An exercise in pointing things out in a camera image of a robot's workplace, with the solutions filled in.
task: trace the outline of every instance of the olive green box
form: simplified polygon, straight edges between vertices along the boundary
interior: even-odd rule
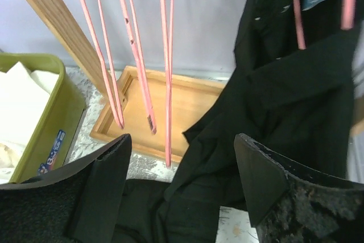
[[[64,164],[82,113],[86,108],[81,92],[71,82],[59,58],[49,54],[0,53],[0,71],[7,72],[18,61],[30,71],[49,71],[58,74],[59,78],[10,179],[12,183],[20,183],[37,176],[41,165],[45,164],[52,170]],[[64,138],[57,144],[59,140],[57,137],[63,132]]]

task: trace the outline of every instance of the wooden beam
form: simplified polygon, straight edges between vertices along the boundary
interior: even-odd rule
[[[88,79],[103,95],[106,95],[101,65],[96,51],[63,0],[26,1],[69,52],[77,65],[85,72]],[[122,94],[121,96],[122,101],[126,102],[124,96]]]

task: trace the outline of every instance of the white backdrop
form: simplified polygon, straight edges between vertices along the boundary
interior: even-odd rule
[[[233,47],[246,0],[175,0],[173,68],[231,72]],[[79,0],[64,0],[91,41]],[[97,0],[86,0],[105,53]],[[119,0],[102,0],[113,59],[118,68],[134,64]],[[146,65],[163,68],[159,0],[134,0]],[[0,48],[9,52],[48,52],[74,65],[66,50],[25,0],[0,0]]]

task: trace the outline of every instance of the speckled countertop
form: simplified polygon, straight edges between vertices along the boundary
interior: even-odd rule
[[[100,103],[101,94],[87,79],[81,69],[66,68],[66,70],[71,80],[84,95],[87,104],[87,110],[84,113],[83,121],[79,126],[72,151],[68,158],[68,161],[73,161],[90,154],[105,144],[90,137],[92,127],[104,106]],[[133,151],[127,178],[170,182],[176,170],[177,165],[168,169],[163,161]],[[227,207],[220,208],[220,221],[216,235],[216,243],[258,243],[257,238],[255,229],[250,227],[249,217],[246,212]]]

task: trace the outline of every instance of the pink cord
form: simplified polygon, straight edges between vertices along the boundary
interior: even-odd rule
[[[146,112],[148,115],[148,117],[147,117],[148,123],[150,125],[152,133],[155,134],[156,130],[157,130],[156,121],[155,121],[155,115],[154,115],[153,104],[152,104],[151,95],[150,95],[150,91],[149,91],[149,86],[148,86],[148,82],[147,82],[146,69],[145,69],[145,65],[144,65],[144,58],[143,58],[143,51],[142,51],[142,44],[140,41],[139,29],[138,29],[138,24],[137,24],[137,16],[135,15],[133,0],[129,0],[129,2],[130,2],[130,6],[131,6],[131,14],[133,16],[133,24],[135,27],[136,41],[134,40],[133,30],[131,28],[131,23],[130,23],[129,16],[127,13],[127,7],[126,7],[125,0],[120,0],[122,12],[123,12],[123,16],[124,16],[124,20],[125,20],[125,24],[126,24],[126,30],[127,30],[127,34],[128,34],[130,45],[131,45],[131,50],[133,52],[136,67],[138,69],[138,80],[140,83],[140,88],[142,90],[143,102],[146,107]]]
[[[296,35],[298,48],[306,49],[304,30],[301,17],[300,0],[293,0],[293,11],[295,13]],[[354,26],[355,0],[342,0],[341,29],[349,30]]]
[[[166,0],[160,0],[160,12],[162,16],[162,33],[164,62],[166,67],[166,166],[171,166],[171,138],[172,138],[172,45],[173,45],[173,7],[171,0],[169,17],[169,37],[167,35]]]
[[[108,48],[107,49],[107,55],[108,55],[109,63],[110,63],[111,79],[113,80],[114,93],[115,93],[115,97],[116,97],[116,101],[117,101],[117,109],[115,107],[115,101],[114,101],[113,93],[111,91],[109,79],[107,77],[108,72],[107,72],[107,69],[106,69],[105,60],[104,60],[104,57],[102,55],[100,45],[98,44],[98,40],[97,40],[96,33],[95,33],[95,30],[94,30],[94,27],[93,27],[93,24],[92,24],[92,21],[91,21],[89,11],[87,9],[86,2],[85,2],[85,0],[80,0],[80,2],[81,2],[82,9],[84,11],[84,14],[85,14],[87,25],[88,25],[90,33],[91,33],[93,44],[94,44],[94,46],[96,48],[96,52],[97,52],[98,58],[100,60],[102,77],[104,78],[104,83],[105,83],[105,87],[106,87],[107,96],[108,96],[109,101],[110,101],[111,111],[113,113],[115,122],[117,123],[117,125],[119,127],[121,127],[123,129],[124,128],[124,117],[123,117],[122,108],[121,108],[121,105],[120,105],[120,97],[119,97],[119,93],[118,93],[118,89],[117,89],[117,85],[116,85],[116,77],[115,77],[114,67],[112,65],[113,61],[111,59],[111,54],[110,54],[110,49],[109,49],[109,42],[108,42],[108,39],[107,39],[106,28],[105,28],[105,22],[103,22],[104,18],[102,16],[102,12],[101,12],[100,0],[98,0],[98,2],[99,2],[100,16],[101,16],[101,21],[102,21],[102,30],[104,31],[104,38],[105,38],[106,48]]]

